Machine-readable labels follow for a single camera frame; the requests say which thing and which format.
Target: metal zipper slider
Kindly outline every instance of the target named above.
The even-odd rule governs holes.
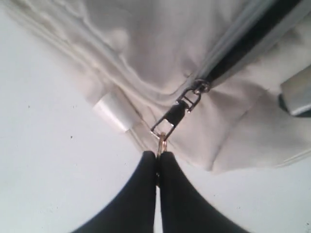
[[[174,104],[161,119],[150,129],[150,131],[157,136],[156,128],[163,122],[167,121],[171,125],[171,129],[165,133],[163,141],[166,141],[168,137],[172,134],[172,132],[176,129],[177,125],[181,122],[181,120],[185,116],[185,112],[187,110],[190,113],[195,106],[200,102],[201,95],[210,90],[210,84],[201,79],[197,79],[194,81],[193,85],[183,91],[183,93],[176,100],[176,104]]]

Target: zipper pull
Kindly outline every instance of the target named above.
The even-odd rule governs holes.
[[[184,118],[186,111],[190,113],[195,106],[200,102],[201,95],[210,90],[210,84],[201,79],[194,81],[193,85],[183,91],[183,93],[176,100],[174,104],[161,119],[150,129],[158,139],[160,137],[156,133],[156,128],[163,122],[167,121],[171,125],[171,129],[165,133],[163,141],[165,142],[172,132],[176,129],[177,125]]]

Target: zipper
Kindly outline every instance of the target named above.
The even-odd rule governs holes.
[[[247,54],[249,54],[258,43],[263,41],[264,38],[266,38],[267,35],[273,31],[274,27],[277,27],[277,25],[280,24],[280,22],[287,15],[289,15],[291,10],[294,9],[300,2],[302,2],[302,4],[300,4],[300,8],[301,5],[307,5],[310,8],[306,9],[300,17],[296,16],[296,18],[300,19],[309,12],[308,10],[311,10],[311,4],[308,4],[308,0],[277,0],[274,4],[272,4],[270,8],[267,9],[265,14],[263,14],[263,16],[256,22],[256,24],[253,25],[253,27],[251,27],[235,45],[228,49],[227,53],[222,59],[220,59],[208,75],[203,76],[203,78],[199,77],[195,79],[193,84],[183,91],[183,93],[176,100],[176,103],[150,129],[151,133],[159,139],[159,134],[157,134],[157,132],[159,132],[159,130],[157,130],[158,126],[163,121],[168,122],[171,125],[171,128],[167,133],[165,133],[164,141],[166,141],[176,129],[178,124],[182,121],[186,111],[190,113],[200,102],[201,96],[211,90],[214,86],[214,82],[224,76],[224,74],[228,73],[231,69],[234,69],[234,66],[238,66],[240,61],[243,61],[244,57],[247,57]],[[278,38],[282,35],[282,31],[279,32]]]

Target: white fabric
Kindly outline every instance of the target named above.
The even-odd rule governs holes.
[[[189,85],[191,74],[250,2],[4,1],[15,19],[78,63],[81,72],[123,90],[142,120],[129,135],[144,150],[156,146],[148,127]],[[291,117],[277,103],[279,85],[311,64],[310,20],[303,19],[264,56],[204,95],[171,135],[169,149],[216,172],[310,155],[311,119]]]

